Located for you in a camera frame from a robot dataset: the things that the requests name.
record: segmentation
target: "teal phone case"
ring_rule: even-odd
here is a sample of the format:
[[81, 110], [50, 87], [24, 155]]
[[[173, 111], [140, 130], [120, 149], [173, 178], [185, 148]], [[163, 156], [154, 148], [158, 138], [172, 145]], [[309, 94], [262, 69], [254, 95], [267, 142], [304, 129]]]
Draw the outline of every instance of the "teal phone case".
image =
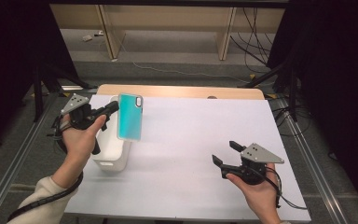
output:
[[140, 95], [121, 93], [118, 96], [117, 138], [139, 141], [142, 130], [144, 98]]

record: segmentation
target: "white container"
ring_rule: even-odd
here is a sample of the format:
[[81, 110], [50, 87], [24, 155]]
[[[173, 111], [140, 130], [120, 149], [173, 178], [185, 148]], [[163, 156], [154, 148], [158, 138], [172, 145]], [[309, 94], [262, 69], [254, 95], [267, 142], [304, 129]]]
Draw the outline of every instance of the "white container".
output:
[[91, 158], [104, 171], [119, 172], [127, 164], [131, 142], [123, 141], [117, 138], [117, 112], [110, 116], [106, 123], [107, 129], [97, 133], [97, 141], [101, 152], [97, 155], [91, 155]]

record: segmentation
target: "table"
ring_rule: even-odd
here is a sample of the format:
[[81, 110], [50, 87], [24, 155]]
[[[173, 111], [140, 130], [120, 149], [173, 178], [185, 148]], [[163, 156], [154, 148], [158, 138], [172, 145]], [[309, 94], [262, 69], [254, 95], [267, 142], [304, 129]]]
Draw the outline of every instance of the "table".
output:
[[[131, 143], [122, 172], [104, 172], [89, 161], [66, 213], [211, 222], [255, 220], [241, 192], [222, 179], [212, 163], [212, 154], [227, 164], [241, 161], [238, 152], [228, 146], [229, 140], [246, 146], [257, 142], [282, 157], [285, 164], [276, 169], [283, 192], [290, 192], [286, 197], [293, 203], [305, 206], [261, 91], [238, 90], [242, 92], [238, 99], [237, 92], [228, 88], [102, 85], [90, 103], [99, 107], [122, 91], [144, 96], [141, 141]], [[209, 95], [218, 99], [205, 99]], [[308, 211], [283, 201], [281, 206], [282, 219], [310, 221]]]

